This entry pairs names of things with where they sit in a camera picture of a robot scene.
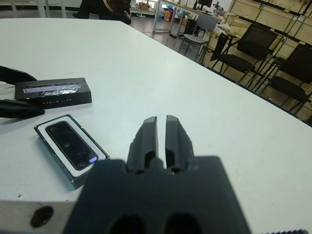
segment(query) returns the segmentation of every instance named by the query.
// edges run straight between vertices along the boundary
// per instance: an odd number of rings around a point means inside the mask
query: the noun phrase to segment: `computer monitor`
[[[211,7],[213,0],[198,0],[198,3],[203,5],[203,6]]]

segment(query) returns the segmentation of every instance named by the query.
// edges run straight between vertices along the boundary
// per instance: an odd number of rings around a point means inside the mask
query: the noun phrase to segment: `smartphone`
[[[68,122],[60,121],[45,130],[77,171],[98,160],[98,156]]]

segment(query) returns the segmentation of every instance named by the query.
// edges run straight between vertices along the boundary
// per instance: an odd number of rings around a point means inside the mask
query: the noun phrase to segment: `chair backrest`
[[[214,53],[210,58],[210,61],[214,61],[218,58],[218,56],[221,54],[226,42],[228,41],[229,36],[221,33],[219,38],[218,38],[218,42],[216,43],[215,49],[214,49]]]
[[[219,21],[219,19],[216,19],[213,16],[201,14],[197,17],[196,25],[211,32]]]
[[[255,59],[261,60],[267,56],[268,48],[276,37],[277,33],[256,24],[251,24],[241,40],[239,40],[237,49]]]
[[[294,51],[282,64],[280,70],[302,80],[312,82],[312,48],[298,44]]]

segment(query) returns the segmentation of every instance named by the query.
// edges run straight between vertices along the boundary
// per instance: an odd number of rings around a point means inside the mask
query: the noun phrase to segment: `purple light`
[[[97,159],[97,157],[94,157],[94,158],[90,159],[89,161],[94,162],[96,159]]]

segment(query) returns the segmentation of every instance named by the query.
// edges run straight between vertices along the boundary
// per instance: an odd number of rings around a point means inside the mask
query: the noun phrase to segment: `office chair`
[[[289,97],[282,103],[281,107],[288,101],[289,98],[293,98],[294,100],[297,100],[298,103],[293,106],[289,111],[291,112],[300,105],[294,113],[294,115],[297,114],[312,94],[310,93],[307,95],[304,89],[301,87],[303,83],[309,84],[312,82],[311,58],[312,48],[306,45],[298,44],[298,46],[294,49],[291,55],[289,55],[286,61],[283,62],[280,68],[276,70],[273,77],[260,92],[260,95],[268,86],[288,95]],[[285,72],[299,79],[301,83],[299,85],[296,85],[282,77],[277,76],[276,74],[278,71]],[[267,79],[268,77],[266,77],[262,81],[261,85]]]
[[[251,24],[240,40],[232,43],[232,37],[230,39],[228,47],[222,53],[223,47],[226,44],[225,37],[227,36],[224,34],[221,34],[219,36],[216,49],[210,59],[210,61],[216,60],[216,62],[212,66],[212,69],[214,69],[215,65],[219,61],[221,61],[222,65],[220,72],[222,71],[223,64],[225,63],[226,65],[244,73],[244,75],[237,82],[240,83],[249,72],[254,72],[254,75],[250,80],[253,80],[255,76],[259,73],[266,56],[270,53],[269,47],[276,39],[277,34],[267,28]],[[237,44],[237,50],[255,58],[256,62],[250,63],[239,56],[229,55],[229,49],[235,44]],[[257,71],[255,71],[254,66],[260,61],[261,64],[258,67]]]
[[[197,18],[197,21],[196,21],[195,29],[197,27],[200,27],[200,28],[203,28],[203,29],[209,31],[210,32],[209,39],[208,40],[204,40],[202,38],[196,37],[194,35],[194,32],[196,30],[193,31],[193,34],[184,34],[183,41],[182,41],[181,46],[179,48],[179,53],[181,51],[181,48],[183,46],[184,41],[187,41],[189,43],[187,48],[186,48],[186,50],[185,50],[184,56],[186,55],[186,53],[187,53],[187,51],[188,51],[188,49],[190,47],[190,44],[194,44],[194,45],[207,44],[207,48],[208,48],[208,45],[210,43],[210,39],[211,39],[211,36],[212,36],[212,31],[214,30],[216,24],[219,21],[220,21],[219,19],[216,19],[213,16],[209,16],[209,15],[206,15],[206,14],[199,15],[198,18]],[[195,61],[197,60],[197,57],[198,57],[199,52],[200,52],[200,49],[201,49],[201,46],[199,47],[199,49],[197,51],[197,54],[196,54],[196,57],[195,57]]]

